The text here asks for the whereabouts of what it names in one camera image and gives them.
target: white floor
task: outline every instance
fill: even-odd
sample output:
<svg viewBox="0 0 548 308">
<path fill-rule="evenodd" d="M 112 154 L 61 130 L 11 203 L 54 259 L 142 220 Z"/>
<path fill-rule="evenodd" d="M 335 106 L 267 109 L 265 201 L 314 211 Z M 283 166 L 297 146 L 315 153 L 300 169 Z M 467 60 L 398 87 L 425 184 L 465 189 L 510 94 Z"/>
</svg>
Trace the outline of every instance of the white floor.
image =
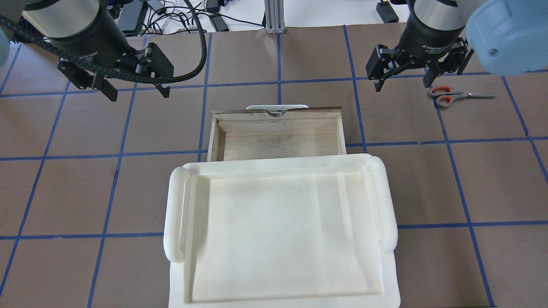
<svg viewBox="0 0 548 308">
<path fill-rule="evenodd" d="M 183 0 L 173 0 L 180 6 L 185 6 Z M 191 0 L 193 5 L 200 0 Z M 376 12 L 376 4 L 379 0 L 285 0 L 284 20 L 286 27 L 320 27 L 356 24 L 381 24 L 379 14 Z M 394 11 L 399 16 L 400 22 L 405 22 L 409 16 L 406 5 L 393 5 Z M 247 20 L 260 24 L 265 12 L 264 0 L 232 0 L 225 7 L 221 7 L 222 14 L 237 19 Z M 224 18 L 230 31 L 254 30 L 260 27 L 248 25 Z M 213 25 L 204 15 L 200 16 L 202 27 L 208 32 L 214 32 Z M 175 32 L 182 28 L 175 21 L 162 21 L 160 25 L 167 33 Z"/>
</svg>

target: metal post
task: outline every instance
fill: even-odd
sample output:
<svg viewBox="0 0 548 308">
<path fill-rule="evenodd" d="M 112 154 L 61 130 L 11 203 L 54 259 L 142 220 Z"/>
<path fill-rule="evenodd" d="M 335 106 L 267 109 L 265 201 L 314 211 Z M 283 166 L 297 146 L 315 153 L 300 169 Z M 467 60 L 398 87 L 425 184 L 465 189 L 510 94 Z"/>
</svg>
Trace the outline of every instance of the metal post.
<svg viewBox="0 0 548 308">
<path fill-rule="evenodd" d="M 283 0 L 265 0 L 266 33 L 285 33 Z"/>
</svg>

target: wooden drawer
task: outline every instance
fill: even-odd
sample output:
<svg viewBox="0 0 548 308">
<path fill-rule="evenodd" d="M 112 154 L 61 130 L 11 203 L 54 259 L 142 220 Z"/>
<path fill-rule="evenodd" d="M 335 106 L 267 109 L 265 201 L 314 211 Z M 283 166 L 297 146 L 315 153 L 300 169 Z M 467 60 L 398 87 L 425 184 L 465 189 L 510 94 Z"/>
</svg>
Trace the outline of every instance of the wooden drawer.
<svg viewBox="0 0 548 308">
<path fill-rule="evenodd" d="M 346 154 L 341 107 L 212 111 L 207 161 Z"/>
</svg>

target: white handle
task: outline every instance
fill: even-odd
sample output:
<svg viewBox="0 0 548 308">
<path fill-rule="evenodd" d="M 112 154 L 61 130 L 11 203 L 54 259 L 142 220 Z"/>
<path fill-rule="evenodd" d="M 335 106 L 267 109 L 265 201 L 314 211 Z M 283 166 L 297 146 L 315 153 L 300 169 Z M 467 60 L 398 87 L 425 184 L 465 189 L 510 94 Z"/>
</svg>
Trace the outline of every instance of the white handle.
<svg viewBox="0 0 548 308">
<path fill-rule="evenodd" d="M 268 111 L 308 108 L 306 105 L 251 105 L 246 109 L 264 109 Z"/>
<path fill-rule="evenodd" d="M 165 211 L 164 252 L 169 261 L 181 263 L 185 260 L 181 234 L 183 231 L 183 208 L 190 199 L 191 173 L 185 167 L 177 167 L 169 178 L 168 204 Z"/>
<path fill-rule="evenodd" d="M 377 196 L 377 208 L 380 218 L 381 231 L 379 248 L 383 253 L 391 253 L 398 243 L 398 225 L 392 197 L 386 177 L 386 169 L 379 157 L 373 156 L 365 163 L 366 170 L 373 174 L 375 194 Z"/>
</svg>

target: scissors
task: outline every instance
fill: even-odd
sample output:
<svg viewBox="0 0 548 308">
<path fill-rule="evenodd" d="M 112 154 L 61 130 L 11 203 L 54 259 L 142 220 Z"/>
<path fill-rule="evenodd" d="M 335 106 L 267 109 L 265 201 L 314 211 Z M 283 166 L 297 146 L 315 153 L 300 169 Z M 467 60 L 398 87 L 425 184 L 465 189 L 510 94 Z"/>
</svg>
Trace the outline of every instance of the scissors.
<svg viewBox="0 0 548 308">
<path fill-rule="evenodd" d="M 430 92 L 428 92 L 428 95 L 434 99 L 434 102 L 436 103 L 436 105 L 438 105 L 440 108 L 443 108 L 443 109 L 448 108 L 454 101 L 459 99 L 467 99 L 467 98 L 492 99 L 496 97 L 496 95 L 490 95 L 490 94 L 481 94 L 481 93 L 472 93 L 472 92 L 465 93 L 464 91 L 453 90 L 452 88 L 446 85 L 442 87 L 433 88 Z"/>
</svg>

